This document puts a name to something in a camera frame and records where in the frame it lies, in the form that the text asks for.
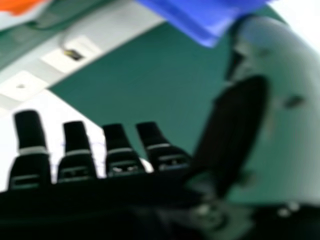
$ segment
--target blue plastic bin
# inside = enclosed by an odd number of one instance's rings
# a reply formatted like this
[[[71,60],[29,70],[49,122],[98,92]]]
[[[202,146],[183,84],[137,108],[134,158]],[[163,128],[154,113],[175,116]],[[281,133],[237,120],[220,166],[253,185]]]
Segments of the blue plastic bin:
[[[271,0],[137,0],[199,44],[213,47],[239,17]]]

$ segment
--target green mat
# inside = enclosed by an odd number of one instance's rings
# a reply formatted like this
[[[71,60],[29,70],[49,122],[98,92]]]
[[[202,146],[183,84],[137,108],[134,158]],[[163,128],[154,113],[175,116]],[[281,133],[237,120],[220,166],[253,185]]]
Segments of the green mat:
[[[279,18],[269,8],[260,13]],[[145,121],[193,153],[224,87],[229,53],[227,37],[208,49],[163,24],[51,90],[100,126],[122,123],[142,156],[135,124]]]

